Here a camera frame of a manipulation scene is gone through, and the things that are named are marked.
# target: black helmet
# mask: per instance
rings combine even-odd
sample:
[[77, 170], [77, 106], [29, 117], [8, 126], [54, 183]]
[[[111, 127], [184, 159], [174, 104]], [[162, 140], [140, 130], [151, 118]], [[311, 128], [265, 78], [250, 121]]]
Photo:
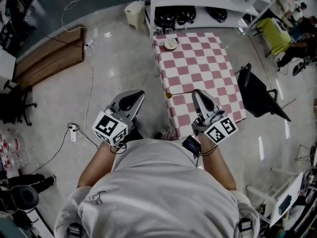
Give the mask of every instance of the black helmet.
[[194, 6], [178, 6], [177, 23], [184, 25], [186, 22], [193, 23], [196, 18], [196, 8]]
[[176, 10], [172, 6], [163, 6], [155, 8], [154, 23], [163, 29], [170, 28], [176, 22]]
[[227, 18], [227, 10], [221, 8], [214, 8], [214, 7], [206, 7], [206, 11], [209, 15], [217, 20], [219, 23], [223, 23]]

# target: yellow-green tablecloth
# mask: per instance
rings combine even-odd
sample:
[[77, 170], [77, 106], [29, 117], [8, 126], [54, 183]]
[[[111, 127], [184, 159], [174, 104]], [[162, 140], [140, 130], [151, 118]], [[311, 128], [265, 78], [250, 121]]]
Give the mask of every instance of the yellow-green tablecloth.
[[261, 20], [257, 28], [262, 29], [267, 41], [271, 44], [273, 55], [276, 56], [280, 52], [287, 51], [291, 43], [291, 37], [287, 32], [280, 33], [271, 18]]

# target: gray floor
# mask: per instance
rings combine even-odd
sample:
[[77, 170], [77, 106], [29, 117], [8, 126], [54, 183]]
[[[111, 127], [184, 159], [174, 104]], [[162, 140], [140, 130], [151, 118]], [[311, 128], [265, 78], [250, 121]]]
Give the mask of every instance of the gray floor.
[[[14, 126], [24, 137], [30, 158], [24, 170], [26, 174], [54, 155], [69, 122], [76, 122], [85, 128], [92, 69], [94, 86], [86, 134], [94, 142], [100, 143], [91, 129], [98, 113], [105, 109], [115, 95], [130, 89], [146, 92], [145, 102], [137, 116], [139, 130], [144, 137], [169, 127], [160, 78], [154, 77], [151, 40], [146, 29], [138, 32], [129, 28], [123, 9], [124, 5], [120, 5], [83, 18], [82, 23], [88, 27], [87, 39], [95, 40], [95, 52], [86, 57], [85, 62], [33, 88], [32, 98], [38, 103], [36, 109], [30, 110], [33, 126], [27, 127], [25, 123]], [[284, 109], [291, 122], [271, 114], [255, 118], [247, 112], [247, 118], [238, 123], [239, 131], [220, 144], [238, 189], [245, 191], [245, 186], [251, 184], [265, 192], [276, 181], [269, 170], [272, 166], [293, 172], [306, 168], [305, 162], [294, 160], [299, 144], [311, 146], [316, 138], [313, 113], [317, 79], [315, 68], [308, 67], [293, 77], [293, 64], [289, 66], [288, 74], [283, 75], [276, 72], [272, 57], [264, 57], [268, 48], [261, 35], [251, 37], [251, 40], [263, 65], [248, 36], [239, 35], [237, 30], [212, 28], [195, 31], [214, 32], [220, 37], [234, 71], [250, 62], [252, 72], [268, 88], [278, 88], [278, 102], [281, 106], [295, 99]], [[86, 138], [79, 144], [73, 144], [68, 133], [60, 153], [39, 171], [45, 175], [57, 176], [56, 185], [40, 194], [39, 210], [51, 227], [95, 151], [95, 146]]]
[[[34, 0], [32, 2], [31, 14], [27, 18], [27, 22], [34, 25], [37, 30], [26, 40], [18, 57], [43, 39], [45, 35], [49, 35], [61, 27], [60, 19], [63, 10], [71, 1], [73, 0]], [[135, 0], [82, 0], [74, 8], [65, 12], [63, 23], [66, 25], [97, 10], [132, 1]]]

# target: black hair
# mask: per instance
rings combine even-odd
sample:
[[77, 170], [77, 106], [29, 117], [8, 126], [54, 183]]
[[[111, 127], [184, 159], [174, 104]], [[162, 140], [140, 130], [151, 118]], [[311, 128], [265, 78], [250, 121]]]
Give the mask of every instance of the black hair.
[[294, 203], [294, 206], [296, 206], [296, 205], [306, 205], [306, 197], [299, 196]]
[[307, 9], [307, 5], [306, 5], [304, 2], [301, 2], [301, 7], [302, 7], [303, 9]]
[[311, 19], [314, 21], [315, 24], [317, 24], [317, 18], [315, 16], [311, 16]]

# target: white marker cube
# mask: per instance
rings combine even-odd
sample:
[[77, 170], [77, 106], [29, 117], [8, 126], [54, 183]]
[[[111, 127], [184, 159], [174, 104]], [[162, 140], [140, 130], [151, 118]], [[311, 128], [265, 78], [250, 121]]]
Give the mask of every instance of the white marker cube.
[[204, 134], [217, 145], [237, 131], [238, 127], [234, 120], [231, 117], [224, 117], [213, 123]]
[[128, 125], [101, 111], [94, 123], [93, 131], [104, 142], [117, 145], [128, 134]]

